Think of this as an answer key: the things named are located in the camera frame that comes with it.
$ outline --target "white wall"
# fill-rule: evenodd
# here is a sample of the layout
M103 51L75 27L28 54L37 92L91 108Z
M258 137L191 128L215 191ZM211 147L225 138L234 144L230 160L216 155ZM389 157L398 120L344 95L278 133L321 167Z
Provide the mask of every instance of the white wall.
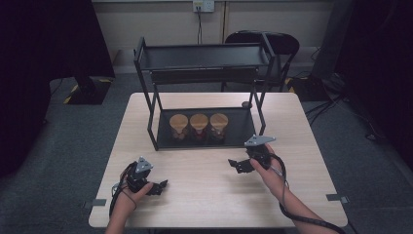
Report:
M221 43L242 29L285 32L303 47L321 45L332 1L215 1L202 14L203 42ZM130 50L144 36L148 45L196 44L199 22L192 1L94 2L109 51Z

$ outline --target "black metal rack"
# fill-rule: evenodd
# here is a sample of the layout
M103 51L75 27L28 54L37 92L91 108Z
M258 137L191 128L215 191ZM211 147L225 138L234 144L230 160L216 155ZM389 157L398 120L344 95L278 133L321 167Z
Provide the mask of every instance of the black metal rack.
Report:
M261 130L265 130L265 120L261 110L267 90L267 81L264 84L261 96L255 89L256 72L259 66L267 66L267 78L272 69L280 71L272 64L274 54L265 34L262 34L260 43L217 44L217 45L182 45L182 46L153 46L148 47L144 38L140 38L135 51L134 64L142 86L143 93L150 111L148 133L156 150L162 148L192 148L192 147L238 147L255 134L255 129L250 113L252 99L254 98L258 109ZM150 71L154 85L152 100L149 97L142 71ZM222 108L188 108L164 109L161 103L158 85L185 84L185 83L211 83L211 82L250 82L251 92L248 106L222 107ZM152 124L156 102L161 110L158 137L152 132ZM195 113L204 113L208 117L213 113L223 113L230 119L224 141L206 140L193 141L190 138L177 142L170 136L169 118L174 114L191 116Z

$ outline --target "black chair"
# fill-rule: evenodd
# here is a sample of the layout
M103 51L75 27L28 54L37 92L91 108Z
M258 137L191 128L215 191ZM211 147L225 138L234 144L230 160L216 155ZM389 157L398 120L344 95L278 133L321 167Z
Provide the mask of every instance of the black chair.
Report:
M270 80L268 82L269 90L275 86L280 86L279 92L282 92L284 86L286 74L288 73L289 66L292 59L294 59L298 50L300 49L300 43L293 36L285 33L275 33L266 31L251 31L243 30L232 33L227 37L225 43L259 43L261 41L261 34L266 33L268 41L276 55L287 56L287 61L282 66L281 73L279 75L276 69L272 70ZM258 79L256 85L263 85L266 78L267 67L260 67L258 70ZM221 92L224 92L226 82L221 84Z

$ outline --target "wooden table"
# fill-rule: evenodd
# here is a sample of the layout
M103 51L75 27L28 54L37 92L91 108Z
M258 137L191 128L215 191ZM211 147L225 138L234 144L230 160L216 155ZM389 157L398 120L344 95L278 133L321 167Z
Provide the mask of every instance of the wooden table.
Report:
M164 108L240 106L249 94L162 93ZM336 194L312 130L295 94L268 93L262 106L267 122L265 136L282 157L290 189L310 209L339 226L347 217ZM251 109L255 129L258 113ZM228 159L247 159L244 148L184 149L155 151L146 130L149 117L143 94L133 94L113 146L96 199L105 207L94 207L89 219L93 227L105 227L109 220L111 187L131 162L144 156L154 165L148 179L169 180L161 196L145 196L127 222L138 228L247 228L288 227L279 203L257 172L237 174Z

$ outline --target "black curtain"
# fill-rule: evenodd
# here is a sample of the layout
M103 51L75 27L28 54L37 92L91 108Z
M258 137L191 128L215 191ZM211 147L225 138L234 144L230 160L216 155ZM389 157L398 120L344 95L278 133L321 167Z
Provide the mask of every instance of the black curtain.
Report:
M336 70L413 169L413 2L356 1Z
M329 80L334 72L355 0L334 0L325 35L314 63L312 76Z
M14 172L39 134L49 83L114 77L92 1L0 2L0 176Z

